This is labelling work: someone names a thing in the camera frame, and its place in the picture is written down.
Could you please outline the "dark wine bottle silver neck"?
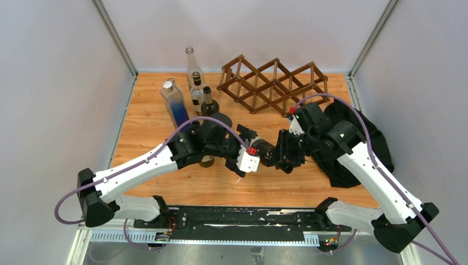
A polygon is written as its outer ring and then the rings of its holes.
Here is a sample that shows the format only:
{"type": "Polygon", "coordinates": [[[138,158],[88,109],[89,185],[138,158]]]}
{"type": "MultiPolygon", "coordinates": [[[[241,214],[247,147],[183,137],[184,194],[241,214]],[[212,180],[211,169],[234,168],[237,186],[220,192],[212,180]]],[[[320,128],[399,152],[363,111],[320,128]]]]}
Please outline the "dark wine bottle silver neck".
{"type": "Polygon", "coordinates": [[[203,116],[212,116],[220,111],[219,104],[212,97],[211,88],[205,86],[203,88],[204,102],[201,105],[201,112],[203,116]]]}

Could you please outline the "dark wine bottle white label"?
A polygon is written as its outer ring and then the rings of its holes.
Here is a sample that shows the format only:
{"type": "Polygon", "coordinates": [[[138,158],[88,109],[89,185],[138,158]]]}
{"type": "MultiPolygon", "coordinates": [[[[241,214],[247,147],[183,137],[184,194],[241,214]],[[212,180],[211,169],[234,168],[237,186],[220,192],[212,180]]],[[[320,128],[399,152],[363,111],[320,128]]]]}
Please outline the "dark wine bottle white label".
{"type": "Polygon", "coordinates": [[[199,166],[203,168],[208,168],[211,167],[215,162],[215,159],[213,156],[204,156],[202,160],[198,163],[199,166]]]}

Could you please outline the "clear whisky bottle black label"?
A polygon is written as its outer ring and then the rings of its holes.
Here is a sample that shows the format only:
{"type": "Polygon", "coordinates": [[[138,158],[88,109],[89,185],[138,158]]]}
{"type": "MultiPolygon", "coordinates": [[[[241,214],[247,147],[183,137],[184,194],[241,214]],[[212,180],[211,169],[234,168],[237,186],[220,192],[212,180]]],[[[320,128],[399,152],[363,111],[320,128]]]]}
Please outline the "clear whisky bottle black label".
{"type": "Polygon", "coordinates": [[[205,86],[201,81],[201,75],[198,71],[192,73],[193,85],[190,88],[190,93],[192,97],[192,102],[194,105],[195,113],[198,116],[202,116],[201,105],[204,103],[204,92],[203,88],[205,86]]]}

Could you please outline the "blue square bottle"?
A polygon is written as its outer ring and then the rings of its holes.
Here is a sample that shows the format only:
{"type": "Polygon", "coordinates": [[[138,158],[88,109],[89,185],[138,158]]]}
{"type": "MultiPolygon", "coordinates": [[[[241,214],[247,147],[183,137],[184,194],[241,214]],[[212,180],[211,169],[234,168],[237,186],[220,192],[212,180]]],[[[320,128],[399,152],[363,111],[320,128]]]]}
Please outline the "blue square bottle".
{"type": "Polygon", "coordinates": [[[174,78],[167,79],[163,83],[159,93],[164,100],[167,113],[175,128],[178,128],[189,120],[182,92],[176,85],[174,78]]]}

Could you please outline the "clear bottle with dark label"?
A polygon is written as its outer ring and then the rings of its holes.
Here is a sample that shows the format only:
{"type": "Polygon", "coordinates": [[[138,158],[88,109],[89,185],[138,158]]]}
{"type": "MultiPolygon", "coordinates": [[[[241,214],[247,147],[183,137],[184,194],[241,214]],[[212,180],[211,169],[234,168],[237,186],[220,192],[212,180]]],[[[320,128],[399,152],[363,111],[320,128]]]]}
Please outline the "clear bottle with dark label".
{"type": "Polygon", "coordinates": [[[193,47],[192,46],[187,46],[185,48],[185,53],[187,55],[187,60],[188,60],[188,69],[187,69],[188,87],[190,88],[193,85],[193,72],[199,72],[201,82],[206,83],[205,82],[204,72],[202,71],[201,67],[199,66],[199,64],[198,64],[198,62],[196,60],[193,47]]]}

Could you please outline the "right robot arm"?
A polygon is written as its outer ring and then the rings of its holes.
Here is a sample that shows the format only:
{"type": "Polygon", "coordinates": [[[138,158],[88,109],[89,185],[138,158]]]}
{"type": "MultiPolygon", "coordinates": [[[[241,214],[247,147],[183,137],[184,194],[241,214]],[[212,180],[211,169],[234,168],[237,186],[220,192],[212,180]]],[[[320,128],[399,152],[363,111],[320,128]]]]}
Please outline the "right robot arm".
{"type": "Polygon", "coordinates": [[[291,108],[290,127],[279,132],[271,164],[290,173],[305,157],[323,152],[344,166],[378,202],[378,208],[347,204],[329,197],[315,209],[321,230],[342,225],[372,234],[393,253],[402,252],[438,214],[404,188],[379,161],[369,141],[352,123],[332,124],[316,103],[291,108]]]}

